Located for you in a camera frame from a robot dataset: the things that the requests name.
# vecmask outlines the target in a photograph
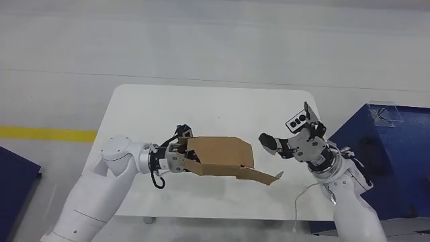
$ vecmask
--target yellow stripe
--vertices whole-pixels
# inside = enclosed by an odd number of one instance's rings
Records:
[[[97,131],[0,126],[0,138],[92,143]]]

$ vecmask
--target white cable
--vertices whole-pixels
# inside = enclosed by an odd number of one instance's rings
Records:
[[[319,185],[319,184],[320,184],[320,182],[309,185],[302,192],[300,192],[299,195],[294,200],[294,227],[293,227],[294,242],[297,241],[297,228],[296,228],[296,225],[297,225],[297,200],[299,199],[299,197],[301,197],[303,194],[305,194],[311,187],[313,187],[315,185]]]

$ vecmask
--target black cable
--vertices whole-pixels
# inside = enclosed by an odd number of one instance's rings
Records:
[[[157,189],[163,189],[166,186],[166,181],[162,177],[160,177],[161,186],[157,184],[157,182],[155,181],[155,176],[154,176],[153,170],[150,171],[150,174],[151,174],[150,178],[153,180],[153,184]]]
[[[174,141],[176,138],[178,138],[179,136],[176,134],[176,135],[174,135],[174,136],[172,136],[171,138],[169,138],[169,139],[167,139],[163,144],[161,144],[161,146],[160,147],[167,147],[167,145],[170,143],[170,142],[172,142],[172,141]]]

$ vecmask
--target cardboard flap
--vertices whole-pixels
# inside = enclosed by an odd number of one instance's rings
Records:
[[[236,176],[237,179],[247,179],[247,180],[254,180],[256,182],[260,182],[265,185],[270,185],[273,182],[277,181],[281,176],[283,172],[280,172],[275,177],[266,173],[262,173],[260,171],[248,168],[248,167],[242,167],[239,170],[239,174]]]
[[[237,137],[199,136],[187,139],[187,150],[194,151],[202,165],[241,165],[254,167],[250,144]]]
[[[202,165],[200,165],[198,162],[192,161],[190,159],[184,159],[183,162],[185,168],[188,169],[190,172],[197,175],[203,175]]]

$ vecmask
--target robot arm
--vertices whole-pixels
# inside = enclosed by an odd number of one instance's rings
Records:
[[[376,211],[360,196],[373,185],[350,148],[339,150],[324,139],[325,126],[305,102],[304,109],[286,122],[289,139],[261,134],[263,148],[272,155],[308,165],[327,198],[335,203],[334,221],[342,242],[387,242]]]
[[[154,185],[159,170],[173,173],[187,171],[183,158],[193,155],[178,143],[179,137],[191,137],[191,128],[178,126],[175,136],[161,146],[152,143],[134,143],[127,136],[116,136],[101,150],[101,159],[85,170],[64,204],[53,230],[43,236],[42,242],[90,242],[101,228],[115,215],[138,173],[151,174]]]

